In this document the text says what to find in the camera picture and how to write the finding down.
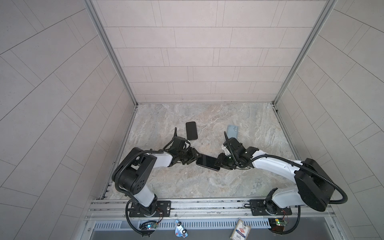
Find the purple-edged phone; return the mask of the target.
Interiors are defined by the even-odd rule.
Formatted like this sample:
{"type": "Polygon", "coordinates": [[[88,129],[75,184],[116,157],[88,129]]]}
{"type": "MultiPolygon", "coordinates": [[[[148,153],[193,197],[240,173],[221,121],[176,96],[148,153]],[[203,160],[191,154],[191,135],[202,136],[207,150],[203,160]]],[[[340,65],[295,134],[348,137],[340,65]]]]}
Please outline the purple-edged phone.
{"type": "Polygon", "coordinates": [[[200,167],[204,167],[213,171],[219,171],[220,167],[216,166],[217,158],[202,154],[197,160],[196,164],[200,167]]]}
{"type": "Polygon", "coordinates": [[[198,139],[198,130],[197,130],[196,122],[186,123],[186,133],[187,133],[187,139],[189,141],[194,141],[198,139]]]}

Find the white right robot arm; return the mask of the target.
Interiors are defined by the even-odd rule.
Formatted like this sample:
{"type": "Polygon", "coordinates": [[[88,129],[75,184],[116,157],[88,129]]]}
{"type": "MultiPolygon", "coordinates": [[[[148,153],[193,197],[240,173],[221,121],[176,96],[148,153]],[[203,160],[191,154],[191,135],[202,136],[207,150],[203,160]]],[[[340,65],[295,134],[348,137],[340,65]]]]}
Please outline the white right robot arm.
{"type": "Polygon", "coordinates": [[[291,206],[308,206],[318,212],[324,212],[331,203],[331,197],[336,190],[335,183],[314,160],[287,160],[253,147],[239,151],[230,151],[225,146],[222,149],[225,152],[219,154],[214,161],[216,167],[227,170],[266,170],[295,183],[294,186],[275,188],[269,192],[262,207],[271,215],[276,215],[278,209],[291,206]]]}

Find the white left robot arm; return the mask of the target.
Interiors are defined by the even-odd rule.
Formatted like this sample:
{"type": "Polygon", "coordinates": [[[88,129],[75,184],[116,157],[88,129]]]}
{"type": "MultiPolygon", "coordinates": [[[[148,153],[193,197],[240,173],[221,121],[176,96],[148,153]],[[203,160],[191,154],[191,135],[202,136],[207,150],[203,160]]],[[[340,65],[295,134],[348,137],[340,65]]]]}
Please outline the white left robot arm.
{"type": "Polygon", "coordinates": [[[146,185],[154,168],[172,167],[177,163],[189,165],[202,156],[196,149],[142,150],[133,148],[112,174],[115,189],[138,205],[139,211],[151,216],[157,208],[158,197],[146,185]]]}

